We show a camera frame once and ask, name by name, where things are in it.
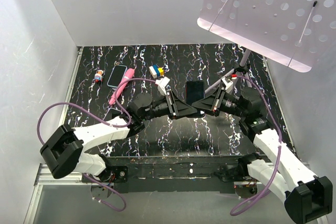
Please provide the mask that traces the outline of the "lilac phone case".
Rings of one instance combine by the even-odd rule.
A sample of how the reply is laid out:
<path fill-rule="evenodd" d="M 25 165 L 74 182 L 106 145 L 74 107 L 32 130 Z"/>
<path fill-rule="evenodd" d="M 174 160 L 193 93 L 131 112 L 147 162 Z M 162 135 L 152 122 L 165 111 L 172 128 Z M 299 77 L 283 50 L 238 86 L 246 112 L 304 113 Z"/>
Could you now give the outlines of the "lilac phone case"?
<path fill-rule="evenodd" d="M 121 111 L 114 109 L 114 108 L 109 108 L 106 115 L 104 116 L 103 120 L 104 121 L 110 121 L 114 119 L 117 116 L 120 116 L 122 114 Z"/>

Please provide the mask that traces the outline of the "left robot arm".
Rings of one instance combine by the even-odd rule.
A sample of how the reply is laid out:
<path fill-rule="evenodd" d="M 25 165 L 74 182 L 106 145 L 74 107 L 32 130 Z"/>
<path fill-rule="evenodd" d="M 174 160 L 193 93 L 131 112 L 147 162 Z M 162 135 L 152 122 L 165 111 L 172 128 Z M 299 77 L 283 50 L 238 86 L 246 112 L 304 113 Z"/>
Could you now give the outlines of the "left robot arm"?
<path fill-rule="evenodd" d="M 112 166 L 102 154 L 90 154 L 90 149 L 138 134 L 144 129 L 144 121 L 166 115 L 170 119 L 180 119 L 196 112 L 196 108 L 181 101 L 172 91 L 158 100 L 149 93 L 141 93 L 125 113 L 110 121 L 78 128 L 61 125 L 42 146 L 40 153 L 55 179 L 78 172 L 106 182 L 112 176 Z"/>

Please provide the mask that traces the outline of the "lilac tripod stand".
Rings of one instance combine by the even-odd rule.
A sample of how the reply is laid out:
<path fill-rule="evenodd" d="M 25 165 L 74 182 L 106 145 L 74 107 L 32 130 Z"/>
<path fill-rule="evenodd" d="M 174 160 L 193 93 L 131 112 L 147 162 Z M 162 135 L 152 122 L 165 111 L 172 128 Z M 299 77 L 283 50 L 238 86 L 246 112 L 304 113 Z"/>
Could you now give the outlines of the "lilac tripod stand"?
<path fill-rule="evenodd" d="M 233 69 L 231 69 L 229 72 L 220 77 L 215 83 L 209 86 L 205 90 L 205 95 L 208 95 L 210 94 L 211 91 L 214 91 L 224 80 L 233 79 L 234 80 L 233 88 L 234 88 L 238 76 L 242 76 L 249 79 L 248 73 L 250 70 L 250 63 L 248 63 L 248 59 L 250 54 L 251 50 L 246 49 L 245 52 L 243 53 L 241 61 L 238 64 L 236 64 Z"/>

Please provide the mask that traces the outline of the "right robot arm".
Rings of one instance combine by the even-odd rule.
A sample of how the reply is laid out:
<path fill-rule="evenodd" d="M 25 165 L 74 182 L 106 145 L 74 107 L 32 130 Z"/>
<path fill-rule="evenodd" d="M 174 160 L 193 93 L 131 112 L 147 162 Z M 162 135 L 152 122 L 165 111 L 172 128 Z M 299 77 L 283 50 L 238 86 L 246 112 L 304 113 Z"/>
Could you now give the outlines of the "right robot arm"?
<path fill-rule="evenodd" d="M 332 182 L 317 176 L 282 141 L 275 125 L 261 113 L 264 103 L 258 90 L 245 87 L 235 98 L 221 87 L 192 105 L 213 116 L 220 112 L 238 116 L 243 134 L 272 162 L 269 166 L 258 154 L 239 158 L 238 176 L 246 181 L 254 178 L 265 186 L 253 200 L 272 192 L 294 223 L 307 223 L 332 212 Z"/>

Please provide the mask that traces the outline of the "coloured building block stack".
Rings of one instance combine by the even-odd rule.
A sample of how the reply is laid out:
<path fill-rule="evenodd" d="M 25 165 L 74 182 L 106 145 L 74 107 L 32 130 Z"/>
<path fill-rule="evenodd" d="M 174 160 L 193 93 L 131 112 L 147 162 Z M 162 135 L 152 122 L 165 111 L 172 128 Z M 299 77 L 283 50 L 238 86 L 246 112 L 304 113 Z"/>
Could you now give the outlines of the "coloured building block stack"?
<path fill-rule="evenodd" d="M 159 67 L 158 65 L 152 65 L 149 67 L 149 71 L 150 71 L 150 74 L 151 76 L 154 78 L 154 79 L 157 79 L 159 77 L 162 77 L 164 76 L 164 69 Z"/>

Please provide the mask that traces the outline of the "small toy figurine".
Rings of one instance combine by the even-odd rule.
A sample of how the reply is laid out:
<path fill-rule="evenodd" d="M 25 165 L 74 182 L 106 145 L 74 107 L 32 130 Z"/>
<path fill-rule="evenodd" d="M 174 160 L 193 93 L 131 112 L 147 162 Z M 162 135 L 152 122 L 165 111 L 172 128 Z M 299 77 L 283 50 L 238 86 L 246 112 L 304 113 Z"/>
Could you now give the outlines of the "small toy figurine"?
<path fill-rule="evenodd" d="M 104 71 L 97 70 L 95 74 L 95 83 L 100 83 L 103 81 Z"/>

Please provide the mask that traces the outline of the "phone in blue case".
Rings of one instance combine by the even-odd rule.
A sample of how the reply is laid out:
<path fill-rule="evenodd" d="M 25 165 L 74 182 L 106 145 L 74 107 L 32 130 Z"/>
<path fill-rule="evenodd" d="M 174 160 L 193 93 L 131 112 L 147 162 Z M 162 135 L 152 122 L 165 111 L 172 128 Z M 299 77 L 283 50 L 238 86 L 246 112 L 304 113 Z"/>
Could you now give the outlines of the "phone in blue case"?
<path fill-rule="evenodd" d="M 108 79 L 107 86 L 110 88 L 118 87 L 127 69 L 128 69 L 127 66 L 124 66 L 124 65 L 114 66 L 112 69 L 111 75 Z"/>

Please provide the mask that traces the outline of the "pink marker pen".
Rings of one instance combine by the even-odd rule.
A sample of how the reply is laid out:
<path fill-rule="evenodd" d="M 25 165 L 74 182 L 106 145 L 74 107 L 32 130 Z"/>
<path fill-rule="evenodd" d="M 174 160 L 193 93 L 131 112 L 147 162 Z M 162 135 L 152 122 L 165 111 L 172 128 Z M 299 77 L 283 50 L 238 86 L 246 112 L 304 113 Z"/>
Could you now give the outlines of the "pink marker pen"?
<path fill-rule="evenodd" d="M 113 95 L 111 96 L 111 99 L 109 100 L 109 104 L 110 105 L 114 105 L 117 101 L 117 99 L 119 98 L 119 96 L 121 95 L 123 89 L 126 87 L 126 85 L 128 84 L 128 81 L 130 79 L 133 78 L 134 76 L 134 69 L 128 69 L 125 72 L 125 75 L 121 81 L 121 83 L 119 84 L 118 88 L 115 90 L 115 92 L 113 93 Z"/>

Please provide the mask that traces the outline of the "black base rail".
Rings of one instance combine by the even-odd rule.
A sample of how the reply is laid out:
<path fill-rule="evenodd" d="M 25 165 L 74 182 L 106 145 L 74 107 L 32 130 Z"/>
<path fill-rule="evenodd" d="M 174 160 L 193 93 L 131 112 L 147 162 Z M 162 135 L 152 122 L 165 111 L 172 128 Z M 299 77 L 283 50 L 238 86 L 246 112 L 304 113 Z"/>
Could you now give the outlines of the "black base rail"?
<path fill-rule="evenodd" d="M 238 156 L 106 157 L 97 180 L 120 193 L 218 191 L 251 196 L 259 182 L 238 170 Z"/>

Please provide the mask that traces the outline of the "perforated lilac board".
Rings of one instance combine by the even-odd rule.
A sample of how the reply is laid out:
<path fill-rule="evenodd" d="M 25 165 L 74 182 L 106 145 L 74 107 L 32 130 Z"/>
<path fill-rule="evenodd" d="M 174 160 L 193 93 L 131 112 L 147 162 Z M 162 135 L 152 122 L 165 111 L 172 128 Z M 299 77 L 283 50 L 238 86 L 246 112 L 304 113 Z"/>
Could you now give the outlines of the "perforated lilac board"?
<path fill-rule="evenodd" d="M 335 53 L 335 0 L 203 0 L 197 24 L 298 72 Z"/>

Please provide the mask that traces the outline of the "black phone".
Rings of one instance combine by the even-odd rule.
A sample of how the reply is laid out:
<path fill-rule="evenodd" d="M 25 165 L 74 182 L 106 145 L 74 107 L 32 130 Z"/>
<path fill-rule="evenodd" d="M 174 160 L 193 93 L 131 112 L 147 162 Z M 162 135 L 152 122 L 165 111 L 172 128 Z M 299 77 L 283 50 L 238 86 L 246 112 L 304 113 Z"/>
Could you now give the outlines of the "black phone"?
<path fill-rule="evenodd" d="M 188 105 L 204 98 L 204 82 L 203 81 L 187 81 L 185 84 L 185 102 Z"/>

